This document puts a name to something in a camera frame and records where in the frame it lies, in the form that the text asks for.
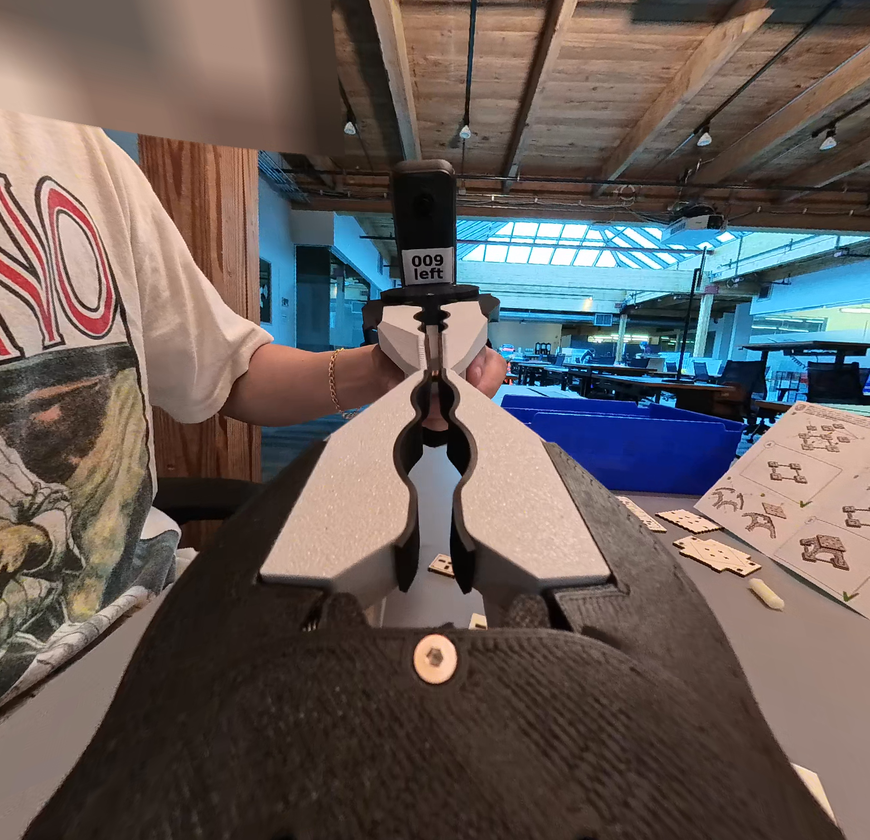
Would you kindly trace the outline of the background work table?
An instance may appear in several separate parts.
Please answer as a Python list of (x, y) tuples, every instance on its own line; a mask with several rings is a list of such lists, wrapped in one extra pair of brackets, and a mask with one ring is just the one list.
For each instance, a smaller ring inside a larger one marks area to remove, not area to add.
[(743, 345), (740, 350), (759, 353), (762, 367), (767, 367), (770, 354), (782, 354), (782, 359), (773, 361), (772, 368), (766, 368), (767, 400), (794, 403), (807, 398), (807, 366), (816, 362), (825, 370), (834, 364), (857, 366), (861, 393), (867, 395), (868, 348), (868, 342), (842, 342), (811, 334), (774, 336), (761, 343)]
[(557, 404), (580, 399), (660, 402), (670, 397), (681, 410), (740, 420), (751, 401), (745, 386), (736, 382), (695, 381), (661, 372), (645, 375), (626, 367), (557, 365), (540, 358), (512, 360), (509, 365), (512, 385), (506, 393), (518, 395), (524, 404), (534, 397)]

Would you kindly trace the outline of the cross-shaped wooden plate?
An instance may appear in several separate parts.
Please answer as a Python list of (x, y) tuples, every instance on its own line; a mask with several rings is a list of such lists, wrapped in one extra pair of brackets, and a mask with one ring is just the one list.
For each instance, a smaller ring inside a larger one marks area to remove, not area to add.
[(747, 577), (761, 568), (747, 553), (720, 541), (693, 536), (674, 541), (673, 546), (685, 558), (701, 563), (718, 573), (729, 572)]

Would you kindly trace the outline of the ceiling projector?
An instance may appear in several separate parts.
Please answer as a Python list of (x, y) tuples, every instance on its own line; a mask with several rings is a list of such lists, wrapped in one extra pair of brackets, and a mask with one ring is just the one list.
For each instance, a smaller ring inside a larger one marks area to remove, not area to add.
[(662, 230), (661, 243), (676, 249), (712, 245), (725, 232), (727, 220), (707, 204), (687, 205)]

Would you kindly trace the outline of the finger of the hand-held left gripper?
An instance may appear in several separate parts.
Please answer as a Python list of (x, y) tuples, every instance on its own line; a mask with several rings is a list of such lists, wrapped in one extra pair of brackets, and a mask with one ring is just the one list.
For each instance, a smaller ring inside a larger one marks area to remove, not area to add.
[(488, 317), (478, 303), (446, 303), (440, 333), (440, 377), (448, 370), (464, 377), (469, 365), (484, 348)]
[(381, 350), (406, 377), (437, 375), (437, 322), (427, 316), (419, 305), (386, 305), (377, 325)]

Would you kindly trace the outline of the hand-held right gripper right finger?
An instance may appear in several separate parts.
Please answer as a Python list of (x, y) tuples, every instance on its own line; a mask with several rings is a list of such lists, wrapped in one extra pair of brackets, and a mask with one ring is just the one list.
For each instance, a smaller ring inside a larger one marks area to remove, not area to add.
[(487, 609), (518, 595), (604, 585), (612, 575), (543, 440), (446, 369), (451, 427), (469, 446), (453, 517), (472, 557), (469, 581)]

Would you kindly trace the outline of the wooden pillar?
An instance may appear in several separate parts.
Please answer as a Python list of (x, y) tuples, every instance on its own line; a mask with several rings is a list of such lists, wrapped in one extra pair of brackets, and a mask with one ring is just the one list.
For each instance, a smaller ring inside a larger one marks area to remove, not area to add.
[[(140, 135), (138, 151), (193, 260), (231, 309), (258, 323), (256, 150)], [(221, 416), (186, 425), (155, 409), (154, 432), (155, 502), (182, 524), (183, 546), (201, 550), (258, 489), (260, 429)]]

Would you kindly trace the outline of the blue plastic bin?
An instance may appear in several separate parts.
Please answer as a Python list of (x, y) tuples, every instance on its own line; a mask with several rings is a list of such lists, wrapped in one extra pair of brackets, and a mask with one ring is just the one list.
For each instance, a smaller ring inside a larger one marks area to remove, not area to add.
[(656, 403), (506, 395), (501, 404), (614, 492), (702, 496), (743, 434), (737, 421)]

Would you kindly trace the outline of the white printed t-shirt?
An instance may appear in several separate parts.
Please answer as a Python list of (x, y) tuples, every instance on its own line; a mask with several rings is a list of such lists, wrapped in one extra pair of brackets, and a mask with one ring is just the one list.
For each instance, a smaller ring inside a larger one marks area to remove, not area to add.
[(177, 575), (152, 406), (225, 403), (271, 342), (101, 128), (2, 111), (2, 707)]

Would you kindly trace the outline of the person's left hand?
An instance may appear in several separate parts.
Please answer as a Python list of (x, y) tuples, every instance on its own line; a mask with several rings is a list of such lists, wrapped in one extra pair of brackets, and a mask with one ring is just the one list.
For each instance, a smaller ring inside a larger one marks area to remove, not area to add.
[[(371, 353), (375, 378), (379, 386), (375, 398), (383, 396), (406, 379), (393, 361), (387, 357), (380, 346), (374, 345)], [(473, 358), (464, 372), (465, 380), (484, 395), (492, 398), (499, 390), (507, 373), (506, 360), (489, 347), (489, 343)], [(440, 406), (440, 387), (434, 382), (430, 386), (430, 398), (425, 420), (422, 422), (424, 433), (433, 435), (448, 429)]]

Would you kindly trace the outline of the person's left forearm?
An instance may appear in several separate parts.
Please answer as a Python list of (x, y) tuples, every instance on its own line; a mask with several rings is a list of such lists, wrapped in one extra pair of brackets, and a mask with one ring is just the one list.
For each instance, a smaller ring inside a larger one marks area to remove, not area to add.
[(379, 392), (372, 349), (312, 353), (264, 345), (234, 381), (219, 413), (254, 426), (281, 427), (366, 406)]

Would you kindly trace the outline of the grey desk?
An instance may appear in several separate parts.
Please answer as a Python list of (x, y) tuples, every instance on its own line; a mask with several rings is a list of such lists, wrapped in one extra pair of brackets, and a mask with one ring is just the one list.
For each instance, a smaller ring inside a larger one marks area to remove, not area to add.
[[(764, 556), (746, 580), (677, 555), (718, 617), (791, 762), (815, 772), (846, 838), (868, 838), (868, 620)], [(160, 596), (2, 716), (2, 838), (19, 838), (81, 756)]]

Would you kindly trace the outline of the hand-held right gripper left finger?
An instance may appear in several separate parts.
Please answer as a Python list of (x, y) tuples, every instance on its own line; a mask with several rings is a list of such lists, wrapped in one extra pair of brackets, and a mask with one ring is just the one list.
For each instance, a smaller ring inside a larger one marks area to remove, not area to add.
[(412, 535), (416, 503), (400, 435), (419, 420), (418, 370), (327, 439), (259, 570), (270, 584), (354, 595), (362, 608), (397, 588), (393, 550)]

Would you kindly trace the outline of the assembly instruction sheet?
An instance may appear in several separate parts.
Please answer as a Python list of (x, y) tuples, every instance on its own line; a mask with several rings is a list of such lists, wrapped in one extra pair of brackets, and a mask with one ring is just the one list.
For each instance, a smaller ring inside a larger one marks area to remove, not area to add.
[(869, 617), (867, 406), (795, 403), (695, 508)]

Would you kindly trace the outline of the skylight window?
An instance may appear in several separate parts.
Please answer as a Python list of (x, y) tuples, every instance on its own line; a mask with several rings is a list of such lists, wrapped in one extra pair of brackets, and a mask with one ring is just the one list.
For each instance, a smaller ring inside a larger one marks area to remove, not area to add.
[(726, 230), (691, 244), (662, 241), (658, 227), (578, 222), (458, 222), (458, 260), (540, 266), (669, 269), (744, 236)]

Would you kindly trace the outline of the toothed square wooden plate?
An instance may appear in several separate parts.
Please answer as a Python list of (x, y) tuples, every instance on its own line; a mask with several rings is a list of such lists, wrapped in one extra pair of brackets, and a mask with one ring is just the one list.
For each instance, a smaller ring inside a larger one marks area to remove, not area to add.
[(702, 535), (720, 530), (719, 524), (702, 517), (696, 513), (692, 513), (686, 509), (673, 509), (668, 511), (659, 511), (656, 516), (680, 529), (687, 531), (692, 535)]

